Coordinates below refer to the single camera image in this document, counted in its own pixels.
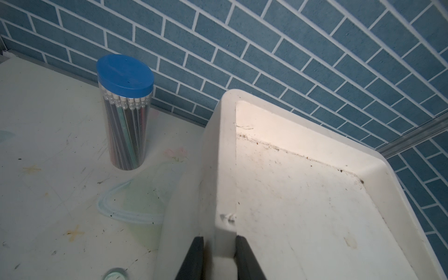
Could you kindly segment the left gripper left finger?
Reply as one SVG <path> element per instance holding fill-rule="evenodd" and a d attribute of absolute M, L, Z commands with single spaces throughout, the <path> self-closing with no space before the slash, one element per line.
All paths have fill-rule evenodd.
<path fill-rule="evenodd" d="M 201 280 L 204 265 L 204 238 L 197 236 L 182 262 L 175 280 Z"/>

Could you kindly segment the white plastic drawer cabinet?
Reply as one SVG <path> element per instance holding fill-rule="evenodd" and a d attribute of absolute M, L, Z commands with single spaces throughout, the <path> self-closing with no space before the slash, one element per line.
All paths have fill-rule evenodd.
<path fill-rule="evenodd" d="M 206 280 L 238 277 L 240 240 L 269 280 L 446 279 L 381 154 L 237 89 L 171 196 L 154 279 L 175 279 L 196 237 Z"/>

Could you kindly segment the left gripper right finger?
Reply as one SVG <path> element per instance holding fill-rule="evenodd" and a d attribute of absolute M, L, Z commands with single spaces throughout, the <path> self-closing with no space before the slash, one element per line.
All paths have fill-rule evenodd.
<path fill-rule="evenodd" d="M 238 280 L 266 280 L 247 239 L 243 236 L 236 237 L 236 265 Z"/>

